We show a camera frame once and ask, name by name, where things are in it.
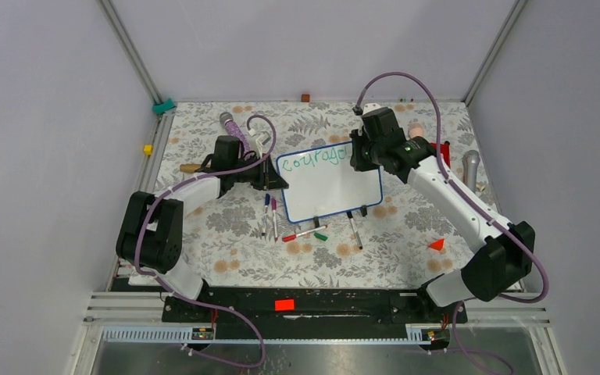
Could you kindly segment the blue framed whiteboard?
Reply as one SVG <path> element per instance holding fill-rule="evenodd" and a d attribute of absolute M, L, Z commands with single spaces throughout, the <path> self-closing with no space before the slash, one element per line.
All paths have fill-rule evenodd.
<path fill-rule="evenodd" d="M 277 157 L 277 171 L 288 183 L 282 196 L 289 222 L 301 223 L 382 202 L 380 171 L 355 171 L 351 156 L 352 143 L 342 142 Z"/>

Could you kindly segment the green marker cap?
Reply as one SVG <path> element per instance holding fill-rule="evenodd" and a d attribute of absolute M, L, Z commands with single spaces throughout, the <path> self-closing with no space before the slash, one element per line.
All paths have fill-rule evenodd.
<path fill-rule="evenodd" d="M 321 234 L 321 233 L 314 233 L 314 237 L 321 240 L 321 241 L 327 241 L 328 236 Z"/>

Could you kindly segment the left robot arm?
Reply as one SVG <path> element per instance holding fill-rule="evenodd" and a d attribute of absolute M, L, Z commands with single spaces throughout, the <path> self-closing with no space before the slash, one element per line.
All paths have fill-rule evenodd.
<path fill-rule="evenodd" d="M 223 197 L 235 184 L 258 191 L 289 186 L 269 157 L 245 151 L 237 137 L 219 136 L 193 177 L 165 191 L 131 195 L 116 240 L 118 257 L 139 273 L 160 279 L 170 293 L 184 296 L 181 311 L 194 321 L 210 314 L 211 301 L 201 293 L 204 280 L 180 258 L 184 217 Z"/>

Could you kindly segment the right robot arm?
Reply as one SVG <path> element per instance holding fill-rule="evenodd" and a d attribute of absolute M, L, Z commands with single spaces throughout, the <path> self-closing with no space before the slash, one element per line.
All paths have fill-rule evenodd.
<path fill-rule="evenodd" d="M 460 270 L 426 282 L 416 302 L 429 322 L 439 320 L 448 305 L 499 296 L 532 268 L 534 229 L 513 224 L 483 203 L 447 169 L 436 148 L 421 136 L 406 138 L 395 112 L 380 105 L 356 107 L 362 126 L 350 133 L 351 165 L 358 172 L 383 168 L 428 199 L 465 240 L 473 257 Z"/>

